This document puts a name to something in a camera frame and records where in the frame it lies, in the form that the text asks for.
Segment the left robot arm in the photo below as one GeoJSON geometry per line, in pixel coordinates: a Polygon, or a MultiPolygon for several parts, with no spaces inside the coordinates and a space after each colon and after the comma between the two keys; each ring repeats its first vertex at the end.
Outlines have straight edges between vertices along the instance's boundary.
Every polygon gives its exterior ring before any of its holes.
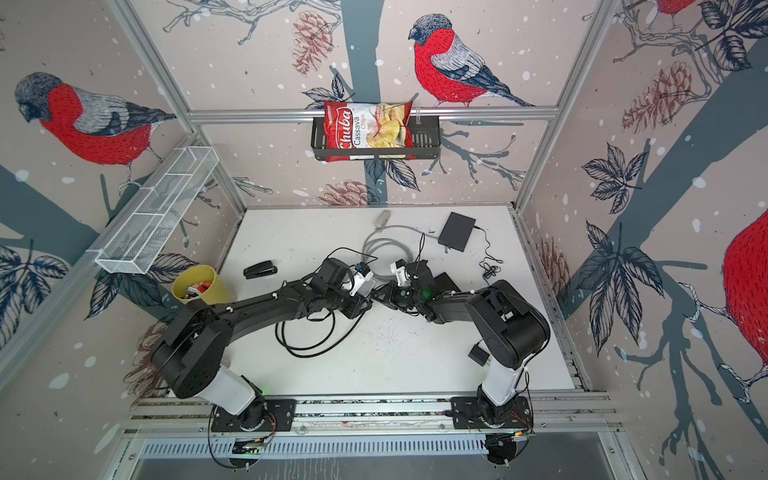
{"type": "Polygon", "coordinates": [[[225,411],[238,428],[252,431],[267,418],[260,389],[222,365],[227,347],[251,333],[325,310],[349,319],[371,308],[373,272],[332,257],[276,291],[228,304],[194,300],[152,346],[150,361],[179,399],[197,397],[225,411]]]}

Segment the ribbed black network switch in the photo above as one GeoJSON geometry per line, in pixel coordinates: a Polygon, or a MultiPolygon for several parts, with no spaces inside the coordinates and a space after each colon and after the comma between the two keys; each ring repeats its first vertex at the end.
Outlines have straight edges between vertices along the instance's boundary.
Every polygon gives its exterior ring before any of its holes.
{"type": "Polygon", "coordinates": [[[461,292],[460,287],[445,272],[434,278],[434,287],[436,295],[453,295],[461,292]]]}

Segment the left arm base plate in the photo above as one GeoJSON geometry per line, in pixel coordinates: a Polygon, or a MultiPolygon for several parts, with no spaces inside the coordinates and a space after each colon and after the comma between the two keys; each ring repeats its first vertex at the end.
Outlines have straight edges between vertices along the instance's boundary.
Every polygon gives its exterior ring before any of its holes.
{"type": "Polygon", "coordinates": [[[291,430],[297,401],[257,397],[252,405],[234,416],[217,407],[212,415],[214,433],[279,433],[291,430]]]}

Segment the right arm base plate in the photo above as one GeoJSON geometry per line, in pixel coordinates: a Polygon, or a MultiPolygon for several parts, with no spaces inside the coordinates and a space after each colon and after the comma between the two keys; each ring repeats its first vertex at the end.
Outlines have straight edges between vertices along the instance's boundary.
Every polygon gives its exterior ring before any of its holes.
{"type": "Polygon", "coordinates": [[[533,429],[533,410],[529,399],[517,395],[502,406],[494,405],[480,393],[477,397],[453,397],[445,415],[457,430],[533,429]]]}

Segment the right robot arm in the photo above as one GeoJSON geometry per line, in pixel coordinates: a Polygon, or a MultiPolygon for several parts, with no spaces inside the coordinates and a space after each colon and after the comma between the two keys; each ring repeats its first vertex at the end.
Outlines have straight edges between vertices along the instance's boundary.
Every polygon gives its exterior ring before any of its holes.
{"type": "Polygon", "coordinates": [[[519,396],[526,390],[526,367],[551,339],[541,312],[505,280],[462,291],[448,274],[434,275],[425,260],[399,260],[392,272],[393,280],[372,291],[375,301],[435,324],[471,323],[479,332],[490,366],[465,419],[490,428],[511,421],[531,426],[530,403],[519,396]]]}

